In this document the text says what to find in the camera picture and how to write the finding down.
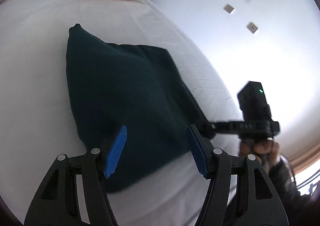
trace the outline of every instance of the blue gripper pad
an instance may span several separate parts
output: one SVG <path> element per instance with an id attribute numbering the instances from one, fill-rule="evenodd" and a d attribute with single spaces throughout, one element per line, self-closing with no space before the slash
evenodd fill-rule
<path id="1" fill-rule="evenodd" d="M 106 178 L 109 178 L 110 175 L 115 172 L 126 141 L 127 127 L 123 125 L 120 128 L 119 133 L 108 152 L 108 155 L 106 156 L 106 168 L 104 170 L 104 175 Z"/>
<path id="2" fill-rule="evenodd" d="M 209 174 L 212 172 L 212 155 L 214 149 L 209 139 L 202 138 L 195 125 L 190 125 L 187 128 L 187 141 L 190 146 L 193 159 L 200 174 L 204 178 L 209 179 Z"/>

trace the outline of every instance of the black sleeve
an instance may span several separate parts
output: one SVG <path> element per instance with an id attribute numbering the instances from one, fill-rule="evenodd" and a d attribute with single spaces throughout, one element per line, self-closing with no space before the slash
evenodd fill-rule
<path id="1" fill-rule="evenodd" d="M 289 171 L 281 160 L 270 170 L 271 179 L 287 213 L 289 225 L 295 217 L 307 207 L 310 195 L 300 195 L 295 183 L 291 181 Z"/>

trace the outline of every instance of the blue rubber tip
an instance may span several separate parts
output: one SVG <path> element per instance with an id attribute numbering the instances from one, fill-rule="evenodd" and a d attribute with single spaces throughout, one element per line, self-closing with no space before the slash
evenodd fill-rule
<path id="1" fill-rule="evenodd" d="M 115 172 L 126 141 L 127 127 L 123 125 L 119 130 L 119 133 L 113 142 L 108 155 L 106 156 L 106 168 L 104 170 L 104 175 L 106 178 L 109 178 L 110 175 Z"/>
<path id="2" fill-rule="evenodd" d="M 209 174 L 206 162 L 206 155 L 200 147 L 200 143 L 195 136 L 191 126 L 187 129 L 187 141 L 190 146 L 191 153 L 193 155 L 193 159 L 195 160 L 196 166 L 200 174 L 202 174 L 205 178 Z"/>

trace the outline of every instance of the silver screw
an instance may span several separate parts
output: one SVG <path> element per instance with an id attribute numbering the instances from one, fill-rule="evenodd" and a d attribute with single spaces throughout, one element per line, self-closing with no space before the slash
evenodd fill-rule
<path id="1" fill-rule="evenodd" d="M 66 155 L 64 154 L 61 154 L 61 155 L 58 155 L 58 158 L 57 158 L 59 161 L 62 161 L 62 160 L 65 160 L 66 159 Z"/>
<path id="2" fill-rule="evenodd" d="M 253 155 L 253 154 L 249 154 L 248 155 L 248 158 L 250 159 L 250 160 L 256 160 L 256 156 L 255 155 Z"/>
<path id="3" fill-rule="evenodd" d="M 97 149 L 97 148 L 91 149 L 91 153 L 96 155 L 96 154 L 100 153 L 100 149 Z"/>
<path id="4" fill-rule="evenodd" d="M 218 148 L 214 149 L 213 152 L 214 152 L 215 154 L 217 154 L 217 155 L 221 155 L 221 154 L 222 154 L 222 150 L 221 150 L 221 149 L 218 149 Z"/>

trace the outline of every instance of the mattress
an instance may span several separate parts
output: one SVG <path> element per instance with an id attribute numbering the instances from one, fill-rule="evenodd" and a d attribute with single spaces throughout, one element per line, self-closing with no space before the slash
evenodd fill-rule
<path id="1" fill-rule="evenodd" d="M 68 30 L 76 23 L 107 43 L 167 49 L 209 121 L 241 119 L 204 54 L 149 0 L 6 0 L 0 4 L 0 195 L 21 222 L 54 159 L 85 153 L 66 79 Z M 237 155 L 236 136 L 212 142 Z M 189 152 L 108 197 L 120 226 L 192 225 L 208 184 Z M 232 178 L 230 197 L 235 185 Z"/>

